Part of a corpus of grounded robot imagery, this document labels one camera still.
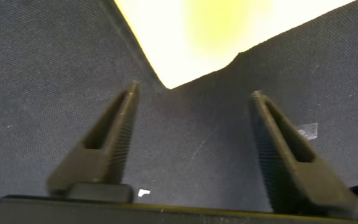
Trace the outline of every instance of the white speck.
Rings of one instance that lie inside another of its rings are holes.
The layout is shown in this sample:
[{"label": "white speck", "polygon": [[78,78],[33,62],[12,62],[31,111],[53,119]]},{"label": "white speck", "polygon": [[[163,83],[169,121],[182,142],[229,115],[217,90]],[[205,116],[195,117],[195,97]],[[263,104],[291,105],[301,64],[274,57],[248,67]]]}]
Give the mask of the white speck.
[{"label": "white speck", "polygon": [[137,193],[137,196],[138,196],[138,197],[141,197],[141,196],[143,196],[143,195],[145,195],[145,194],[150,194],[150,191],[149,191],[149,190],[140,189],[140,190],[139,190],[139,193]]},{"label": "white speck", "polygon": [[317,138],[317,128],[318,123],[304,124],[298,126],[298,132],[308,140],[312,140]]}]

